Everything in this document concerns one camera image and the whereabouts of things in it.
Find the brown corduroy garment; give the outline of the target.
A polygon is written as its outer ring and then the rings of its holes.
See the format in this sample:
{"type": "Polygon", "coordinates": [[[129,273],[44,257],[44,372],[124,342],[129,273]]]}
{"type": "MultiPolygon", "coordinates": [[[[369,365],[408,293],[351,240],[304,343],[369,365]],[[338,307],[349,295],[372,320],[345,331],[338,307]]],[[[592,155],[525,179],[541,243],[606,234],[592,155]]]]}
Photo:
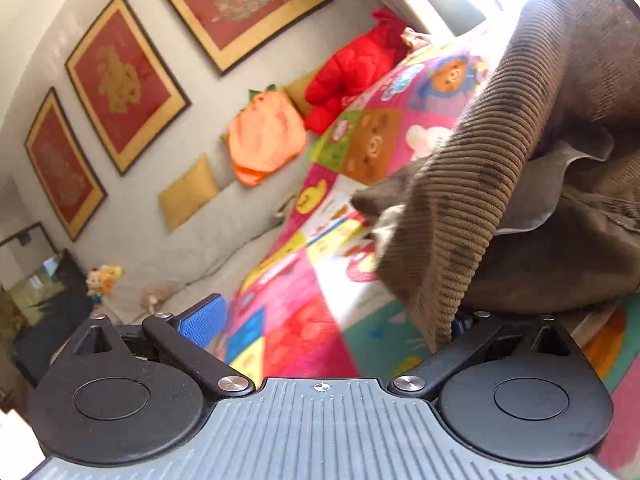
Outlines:
{"type": "Polygon", "coordinates": [[[529,0],[434,154],[352,198],[432,350],[461,307],[541,314],[639,288],[639,6],[529,0]]]}

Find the small beige plush toy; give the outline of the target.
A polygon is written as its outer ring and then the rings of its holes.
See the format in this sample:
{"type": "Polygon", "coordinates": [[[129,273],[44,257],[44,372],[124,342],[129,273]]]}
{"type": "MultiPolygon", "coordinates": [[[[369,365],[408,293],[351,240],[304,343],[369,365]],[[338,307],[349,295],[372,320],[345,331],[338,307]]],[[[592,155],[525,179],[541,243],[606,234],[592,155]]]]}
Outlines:
{"type": "Polygon", "coordinates": [[[160,310],[162,305],[176,293],[175,286],[169,283],[155,284],[142,292],[140,300],[141,307],[149,314],[154,314],[160,310]]]}

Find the small yellow plush toy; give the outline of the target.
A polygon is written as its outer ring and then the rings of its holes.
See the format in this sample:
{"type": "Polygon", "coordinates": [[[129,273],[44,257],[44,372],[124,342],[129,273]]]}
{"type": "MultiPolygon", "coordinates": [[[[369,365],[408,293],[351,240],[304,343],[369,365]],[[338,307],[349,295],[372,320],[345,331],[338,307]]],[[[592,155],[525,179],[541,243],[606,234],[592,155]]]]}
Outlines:
{"type": "Polygon", "coordinates": [[[94,304],[100,304],[104,297],[111,297],[113,287],[122,278],[121,266],[100,266],[92,269],[86,277],[87,296],[94,304]]]}

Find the glass fish tank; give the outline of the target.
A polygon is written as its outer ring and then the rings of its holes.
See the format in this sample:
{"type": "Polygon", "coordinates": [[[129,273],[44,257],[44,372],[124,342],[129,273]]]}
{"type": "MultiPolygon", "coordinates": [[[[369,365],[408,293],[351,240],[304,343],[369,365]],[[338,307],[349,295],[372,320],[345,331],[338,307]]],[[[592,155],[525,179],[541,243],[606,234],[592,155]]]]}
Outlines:
{"type": "Polygon", "coordinates": [[[1,241],[1,347],[31,385],[91,310],[84,272],[42,223],[1,241]]]}

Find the beige sofa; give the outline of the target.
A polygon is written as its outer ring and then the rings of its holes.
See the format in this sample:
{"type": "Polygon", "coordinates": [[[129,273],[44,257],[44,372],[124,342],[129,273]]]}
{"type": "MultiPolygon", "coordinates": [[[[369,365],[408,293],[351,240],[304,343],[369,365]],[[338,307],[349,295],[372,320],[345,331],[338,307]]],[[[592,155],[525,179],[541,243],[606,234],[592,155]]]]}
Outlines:
{"type": "Polygon", "coordinates": [[[183,226],[138,250],[124,264],[112,296],[93,304],[90,313],[113,324],[139,324],[150,315],[141,307],[142,292],[160,283],[176,288],[160,312],[181,313],[213,292],[231,299],[283,232],[305,174],[292,168],[256,188],[229,184],[183,226]]]}

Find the yellow square cushion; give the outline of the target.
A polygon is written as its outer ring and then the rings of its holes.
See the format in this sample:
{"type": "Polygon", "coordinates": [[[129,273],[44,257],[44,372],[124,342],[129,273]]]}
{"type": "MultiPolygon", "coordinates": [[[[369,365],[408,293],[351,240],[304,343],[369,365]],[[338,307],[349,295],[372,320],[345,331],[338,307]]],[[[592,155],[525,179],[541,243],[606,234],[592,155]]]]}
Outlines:
{"type": "Polygon", "coordinates": [[[185,174],[158,194],[167,229],[178,229],[218,193],[208,159],[201,154],[185,174]]]}

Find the colourful cartoon play mat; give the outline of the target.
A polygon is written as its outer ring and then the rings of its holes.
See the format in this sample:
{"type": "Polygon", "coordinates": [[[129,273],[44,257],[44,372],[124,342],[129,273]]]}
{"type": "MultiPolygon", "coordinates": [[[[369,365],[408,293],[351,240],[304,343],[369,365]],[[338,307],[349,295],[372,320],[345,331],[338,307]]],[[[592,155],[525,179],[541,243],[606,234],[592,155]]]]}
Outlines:
{"type": "MultiPolygon", "coordinates": [[[[495,66],[492,44],[462,39],[409,55],[320,132],[296,204],[269,255],[231,305],[219,355],[254,380],[266,376],[376,375],[387,379],[428,349],[421,315],[380,282],[370,220],[446,141],[495,66]]],[[[639,474],[639,163],[594,160],[639,147],[639,73],[570,77],[563,120],[528,162],[515,207],[489,245],[464,304],[513,314],[561,315],[613,391],[605,463],[639,474]],[[559,183],[558,206],[533,230],[520,208],[559,183]]]]}

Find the red gold framed picture left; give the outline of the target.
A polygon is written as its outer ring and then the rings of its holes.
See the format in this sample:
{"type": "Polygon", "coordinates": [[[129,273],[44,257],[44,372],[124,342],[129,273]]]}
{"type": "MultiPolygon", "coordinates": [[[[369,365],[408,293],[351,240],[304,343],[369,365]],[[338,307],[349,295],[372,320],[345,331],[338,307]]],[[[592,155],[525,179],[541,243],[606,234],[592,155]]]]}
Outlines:
{"type": "Polygon", "coordinates": [[[47,199],[72,242],[84,232],[107,192],[80,146],[51,87],[29,128],[24,147],[47,199]]]}

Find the red gold framed picture middle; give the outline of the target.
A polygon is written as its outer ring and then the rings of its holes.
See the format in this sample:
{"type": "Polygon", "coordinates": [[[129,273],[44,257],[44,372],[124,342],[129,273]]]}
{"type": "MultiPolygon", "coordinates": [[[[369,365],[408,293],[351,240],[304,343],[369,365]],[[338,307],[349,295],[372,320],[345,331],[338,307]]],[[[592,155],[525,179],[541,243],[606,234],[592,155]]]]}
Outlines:
{"type": "Polygon", "coordinates": [[[65,68],[122,176],[191,105],[128,0],[107,3],[65,68]]]}

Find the orange pumpkin plush cushion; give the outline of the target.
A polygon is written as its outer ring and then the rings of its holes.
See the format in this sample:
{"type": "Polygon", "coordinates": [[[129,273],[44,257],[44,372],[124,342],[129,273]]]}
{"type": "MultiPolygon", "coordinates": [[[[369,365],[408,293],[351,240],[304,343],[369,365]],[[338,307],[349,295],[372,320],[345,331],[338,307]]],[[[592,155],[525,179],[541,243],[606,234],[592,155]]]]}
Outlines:
{"type": "Polygon", "coordinates": [[[250,100],[221,136],[235,177],[245,186],[260,185],[302,154],[307,130],[288,96],[274,84],[250,90],[250,100]]]}

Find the red padded jacket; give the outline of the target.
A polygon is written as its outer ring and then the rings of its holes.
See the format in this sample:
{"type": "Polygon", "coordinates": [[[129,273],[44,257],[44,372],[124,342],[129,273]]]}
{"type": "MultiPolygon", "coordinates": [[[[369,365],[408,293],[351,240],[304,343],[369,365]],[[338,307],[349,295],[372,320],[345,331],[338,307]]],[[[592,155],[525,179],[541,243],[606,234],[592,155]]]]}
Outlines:
{"type": "Polygon", "coordinates": [[[318,136],[361,93],[386,75],[408,53],[401,39],[407,24],[383,6],[372,13],[376,25],[336,51],[314,75],[305,90],[312,110],[306,128],[318,136]]]}

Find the pink small cloth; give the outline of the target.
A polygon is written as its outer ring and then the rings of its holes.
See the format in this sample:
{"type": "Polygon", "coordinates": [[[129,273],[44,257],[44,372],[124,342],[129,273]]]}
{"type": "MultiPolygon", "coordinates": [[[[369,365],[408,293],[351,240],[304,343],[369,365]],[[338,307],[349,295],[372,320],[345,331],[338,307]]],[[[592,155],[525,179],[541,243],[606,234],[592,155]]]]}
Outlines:
{"type": "Polygon", "coordinates": [[[400,39],[407,46],[410,52],[416,52],[417,50],[423,49],[432,44],[430,35],[422,34],[422,32],[416,32],[411,27],[406,27],[402,31],[400,39]]]}

